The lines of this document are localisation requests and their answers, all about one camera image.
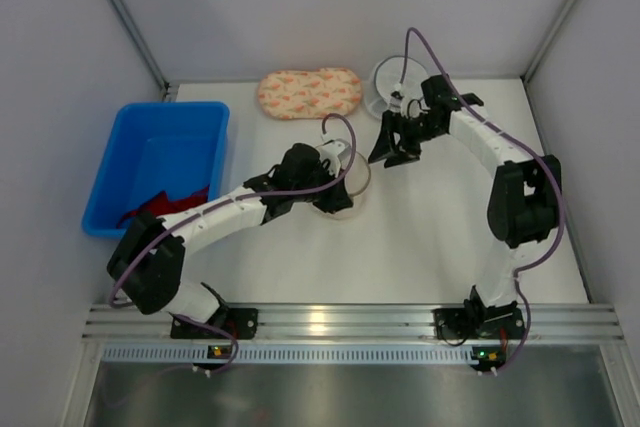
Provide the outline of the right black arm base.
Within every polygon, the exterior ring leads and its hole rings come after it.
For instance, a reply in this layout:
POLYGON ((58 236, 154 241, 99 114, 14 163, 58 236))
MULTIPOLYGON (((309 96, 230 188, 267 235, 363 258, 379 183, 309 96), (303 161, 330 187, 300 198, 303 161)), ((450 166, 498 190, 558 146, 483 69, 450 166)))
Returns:
POLYGON ((451 343, 463 340, 520 340, 525 322, 516 303, 481 309, 449 307, 434 311, 436 337, 451 343))

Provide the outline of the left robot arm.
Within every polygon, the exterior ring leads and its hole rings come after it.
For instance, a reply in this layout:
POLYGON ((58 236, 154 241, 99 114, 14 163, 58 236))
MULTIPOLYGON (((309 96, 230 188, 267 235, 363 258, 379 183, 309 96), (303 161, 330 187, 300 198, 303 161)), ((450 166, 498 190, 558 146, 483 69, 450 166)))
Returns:
POLYGON ((297 203, 329 214, 352 208, 345 177, 355 157, 342 139, 317 147, 296 143, 267 173, 225 196, 178 213, 136 215, 106 267, 114 290, 144 315, 165 312, 220 325, 224 301, 205 283, 187 279, 187 259, 231 234, 288 214, 297 203))

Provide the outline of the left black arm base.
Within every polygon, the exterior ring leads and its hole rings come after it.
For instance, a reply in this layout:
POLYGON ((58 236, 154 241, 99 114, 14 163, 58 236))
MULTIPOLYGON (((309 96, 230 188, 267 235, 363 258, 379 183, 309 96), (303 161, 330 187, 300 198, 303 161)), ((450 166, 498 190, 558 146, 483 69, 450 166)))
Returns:
MULTIPOLYGON (((246 307, 231 307, 227 311, 216 314, 210 325, 233 336, 236 340, 251 340, 258 328, 259 310, 246 307)), ((174 319, 169 334, 171 339, 203 340, 223 339, 222 334, 211 332, 184 320, 174 319)))

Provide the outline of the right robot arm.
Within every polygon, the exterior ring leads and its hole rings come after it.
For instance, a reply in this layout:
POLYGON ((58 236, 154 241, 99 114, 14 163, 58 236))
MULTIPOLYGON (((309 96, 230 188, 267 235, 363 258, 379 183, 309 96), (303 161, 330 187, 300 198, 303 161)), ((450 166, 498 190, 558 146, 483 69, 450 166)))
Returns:
POLYGON ((424 80, 421 90, 421 98, 410 99, 401 83, 394 85, 368 161, 387 168, 410 164, 424 143, 449 136, 491 175, 487 223, 494 244, 463 317, 475 329, 496 324, 517 311, 517 275, 537 265, 523 260, 525 248, 562 234, 561 164, 512 138, 490 120, 476 94, 459 94, 446 77, 424 80))

